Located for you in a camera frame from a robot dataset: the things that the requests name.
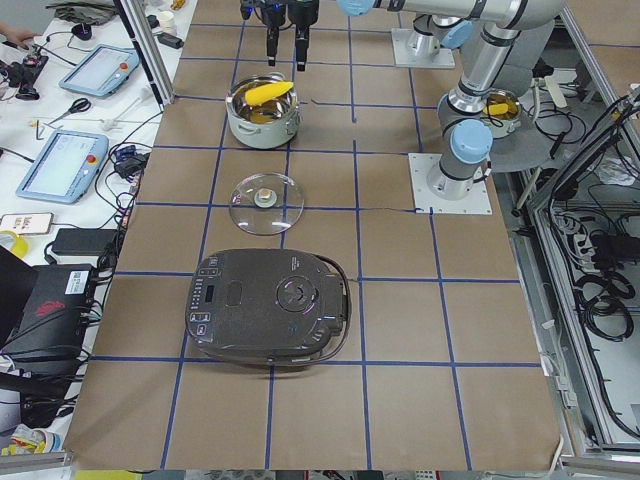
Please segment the person forearm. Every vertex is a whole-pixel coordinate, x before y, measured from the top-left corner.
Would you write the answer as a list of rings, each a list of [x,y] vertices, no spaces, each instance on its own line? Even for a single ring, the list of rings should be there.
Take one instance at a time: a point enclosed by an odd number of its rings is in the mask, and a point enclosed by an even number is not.
[[[39,36],[39,33],[22,27],[11,25],[4,21],[0,22],[0,33],[6,38],[9,43],[23,49],[27,48],[28,41],[31,41],[36,36]]]

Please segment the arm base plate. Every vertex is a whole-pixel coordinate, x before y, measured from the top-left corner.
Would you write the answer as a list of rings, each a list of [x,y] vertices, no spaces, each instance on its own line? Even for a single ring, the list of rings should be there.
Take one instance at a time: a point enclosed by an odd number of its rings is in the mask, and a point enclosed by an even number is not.
[[[411,29],[391,30],[395,65],[407,68],[454,69],[451,49],[443,48],[431,35],[423,35]]]
[[[441,171],[440,158],[440,154],[408,155],[414,209],[424,214],[491,215],[481,166],[472,178],[453,180]]]

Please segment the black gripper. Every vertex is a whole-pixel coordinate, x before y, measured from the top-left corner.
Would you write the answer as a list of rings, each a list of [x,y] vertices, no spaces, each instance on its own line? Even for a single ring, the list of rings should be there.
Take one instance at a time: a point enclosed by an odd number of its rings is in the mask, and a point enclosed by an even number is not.
[[[304,72],[308,59],[310,27],[319,17],[319,0],[292,1],[288,5],[288,18],[296,25],[295,55],[296,70]]]
[[[280,28],[286,21],[287,7],[281,1],[258,1],[256,11],[260,12],[261,22],[267,26],[266,53],[269,66],[276,65]]]

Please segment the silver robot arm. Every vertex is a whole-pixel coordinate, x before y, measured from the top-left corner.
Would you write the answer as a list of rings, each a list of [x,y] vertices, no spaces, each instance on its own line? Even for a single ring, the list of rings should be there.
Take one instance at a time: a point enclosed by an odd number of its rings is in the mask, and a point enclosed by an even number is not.
[[[471,190],[480,164],[488,159],[493,136],[479,115],[490,88],[514,42],[525,30],[541,27],[558,15],[563,1],[340,1],[349,16],[373,8],[410,11],[485,22],[472,45],[458,84],[443,97],[438,118],[445,144],[439,163],[427,174],[428,188],[446,200],[460,200]]]
[[[306,69],[310,30],[319,18],[318,1],[242,1],[240,13],[247,20],[256,15],[267,28],[268,64],[276,63],[280,32],[290,22],[295,27],[296,69]],[[471,21],[459,17],[418,13],[410,29],[391,30],[395,64],[399,67],[452,69],[453,51],[473,32]]]

